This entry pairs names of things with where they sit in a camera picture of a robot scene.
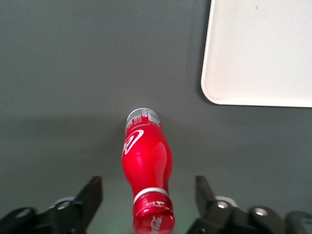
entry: white tray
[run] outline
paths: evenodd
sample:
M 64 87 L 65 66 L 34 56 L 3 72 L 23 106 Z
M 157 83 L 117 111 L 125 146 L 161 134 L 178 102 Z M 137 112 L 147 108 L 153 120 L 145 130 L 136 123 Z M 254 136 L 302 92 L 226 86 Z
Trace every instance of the white tray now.
M 212 0 L 201 87 L 217 104 L 312 107 L 312 1 Z

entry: bottle cap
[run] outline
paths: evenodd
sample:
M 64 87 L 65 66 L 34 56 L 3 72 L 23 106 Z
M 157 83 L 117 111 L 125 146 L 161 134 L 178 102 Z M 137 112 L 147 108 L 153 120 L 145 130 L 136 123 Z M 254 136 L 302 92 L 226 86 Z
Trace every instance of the bottle cap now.
M 133 206 L 133 227 L 137 234 L 169 234 L 175 226 L 170 198 L 165 194 L 143 194 Z

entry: white swirl logo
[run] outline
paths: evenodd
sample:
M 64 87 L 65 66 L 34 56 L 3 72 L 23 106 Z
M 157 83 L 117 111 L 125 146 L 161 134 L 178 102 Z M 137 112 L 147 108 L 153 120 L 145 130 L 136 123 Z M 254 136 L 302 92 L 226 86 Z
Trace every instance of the white swirl logo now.
M 152 227 L 151 234 L 158 234 L 161 222 L 162 222 L 162 216 L 160 217 L 153 216 L 153 219 L 151 221 L 151 227 Z
M 131 150 L 131 148 L 134 146 L 134 144 L 143 136 L 144 131 L 143 130 L 136 130 L 133 133 L 131 133 L 130 136 L 125 141 L 125 144 L 123 145 L 123 151 L 125 155 Z

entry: gray table surface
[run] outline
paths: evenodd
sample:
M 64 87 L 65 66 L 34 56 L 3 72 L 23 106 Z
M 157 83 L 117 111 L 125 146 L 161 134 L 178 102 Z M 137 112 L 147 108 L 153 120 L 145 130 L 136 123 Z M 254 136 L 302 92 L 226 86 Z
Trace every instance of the gray table surface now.
M 312 109 L 219 106 L 200 89 L 209 2 L 0 2 L 0 216 L 45 211 L 103 176 L 89 233 L 133 234 L 122 168 L 127 115 L 155 110 L 174 155 L 183 234 L 195 175 L 242 210 L 312 210 Z

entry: black clamp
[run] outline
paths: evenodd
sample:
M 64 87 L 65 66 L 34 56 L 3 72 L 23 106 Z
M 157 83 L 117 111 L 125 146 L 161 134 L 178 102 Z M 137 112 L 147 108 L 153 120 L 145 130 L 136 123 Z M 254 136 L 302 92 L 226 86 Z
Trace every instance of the black clamp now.
M 102 202 L 102 179 L 92 177 L 73 199 L 61 199 L 44 213 L 16 209 L 0 220 L 0 234 L 85 234 Z
M 196 177 L 196 204 L 201 218 L 197 219 L 187 234 L 307 234 L 302 220 L 312 215 L 290 212 L 285 221 L 272 209 L 251 207 L 243 212 L 229 201 L 217 200 L 207 180 Z

